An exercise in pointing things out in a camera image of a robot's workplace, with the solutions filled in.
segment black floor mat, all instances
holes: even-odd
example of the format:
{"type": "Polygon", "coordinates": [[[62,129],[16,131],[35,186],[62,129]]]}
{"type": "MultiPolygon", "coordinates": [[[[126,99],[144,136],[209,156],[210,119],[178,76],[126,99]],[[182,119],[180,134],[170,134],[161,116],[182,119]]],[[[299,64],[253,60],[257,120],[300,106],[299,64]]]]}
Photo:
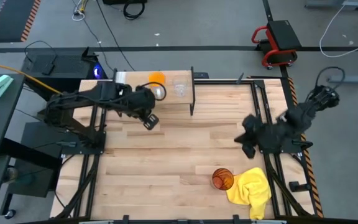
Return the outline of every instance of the black floor mat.
{"type": "Polygon", "coordinates": [[[0,9],[0,43],[24,42],[40,6],[40,0],[5,0],[0,9]]]}

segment red stool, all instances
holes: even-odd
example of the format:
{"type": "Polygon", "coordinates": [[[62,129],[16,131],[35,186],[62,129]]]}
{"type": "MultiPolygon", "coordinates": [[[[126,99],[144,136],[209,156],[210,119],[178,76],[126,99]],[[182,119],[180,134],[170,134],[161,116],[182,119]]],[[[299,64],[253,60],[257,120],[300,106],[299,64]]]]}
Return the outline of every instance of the red stool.
{"type": "Polygon", "coordinates": [[[252,35],[252,42],[264,53],[262,65],[268,70],[279,65],[291,67],[298,58],[296,50],[301,47],[288,21],[270,21],[267,26],[259,27],[252,35]],[[255,40],[260,30],[266,30],[267,39],[255,40]]]}

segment orange striped tape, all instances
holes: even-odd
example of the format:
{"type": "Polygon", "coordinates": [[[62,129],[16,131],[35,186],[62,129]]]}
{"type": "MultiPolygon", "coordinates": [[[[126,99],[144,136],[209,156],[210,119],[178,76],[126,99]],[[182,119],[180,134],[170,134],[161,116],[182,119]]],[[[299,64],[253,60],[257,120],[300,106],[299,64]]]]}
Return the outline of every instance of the orange striped tape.
{"type": "Polygon", "coordinates": [[[29,37],[31,27],[35,20],[35,16],[37,15],[38,9],[40,7],[40,3],[41,3],[41,0],[35,0],[33,3],[29,18],[27,19],[27,22],[25,23],[25,26],[24,26],[23,34],[21,37],[22,42],[25,42],[27,40],[27,38],[29,37]]]}
{"type": "MultiPolygon", "coordinates": [[[[292,78],[288,78],[288,82],[290,84],[293,103],[296,106],[296,105],[298,105],[298,100],[296,98],[295,86],[293,84],[292,78]]],[[[302,141],[306,140],[305,134],[301,134],[301,140],[302,141]]],[[[305,155],[306,169],[307,169],[308,174],[309,174],[308,176],[309,176],[309,183],[311,185],[311,193],[313,194],[312,202],[314,203],[314,207],[316,208],[317,215],[319,217],[323,218],[324,217],[323,208],[321,207],[320,197],[319,197],[318,191],[317,191],[317,185],[316,185],[316,180],[314,178],[313,166],[311,165],[311,159],[310,159],[309,151],[304,150],[303,154],[305,155]]]]}
{"type": "MultiPolygon", "coordinates": [[[[5,5],[5,2],[6,2],[6,0],[1,4],[0,12],[2,10],[2,7],[5,5]]],[[[27,22],[25,23],[24,30],[23,30],[23,33],[21,36],[22,42],[25,42],[27,40],[27,38],[29,37],[32,24],[34,23],[35,16],[37,15],[38,9],[40,7],[40,3],[41,3],[41,0],[34,1],[29,18],[28,18],[27,22]]]]}

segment green object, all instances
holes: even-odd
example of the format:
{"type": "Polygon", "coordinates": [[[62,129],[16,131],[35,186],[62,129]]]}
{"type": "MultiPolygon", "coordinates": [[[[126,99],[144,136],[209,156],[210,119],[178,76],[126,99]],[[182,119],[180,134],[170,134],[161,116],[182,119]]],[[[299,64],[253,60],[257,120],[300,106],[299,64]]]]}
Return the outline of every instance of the green object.
{"type": "Polygon", "coordinates": [[[3,75],[0,77],[0,97],[5,93],[6,89],[13,82],[13,78],[9,75],[3,75]]]}

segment yellow cloth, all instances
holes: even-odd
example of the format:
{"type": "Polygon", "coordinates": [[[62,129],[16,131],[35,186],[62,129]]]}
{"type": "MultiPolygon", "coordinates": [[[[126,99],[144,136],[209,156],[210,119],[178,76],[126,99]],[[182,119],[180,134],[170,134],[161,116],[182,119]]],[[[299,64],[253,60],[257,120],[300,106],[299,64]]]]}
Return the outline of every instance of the yellow cloth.
{"type": "Polygon", "coordinates": [[[258,220],[264,218],[266,202],[272,196],[265,173],[258,167],[235,175],[234,184],[226,193],[232,203],[251,205],[249,216],[258,220]]]}

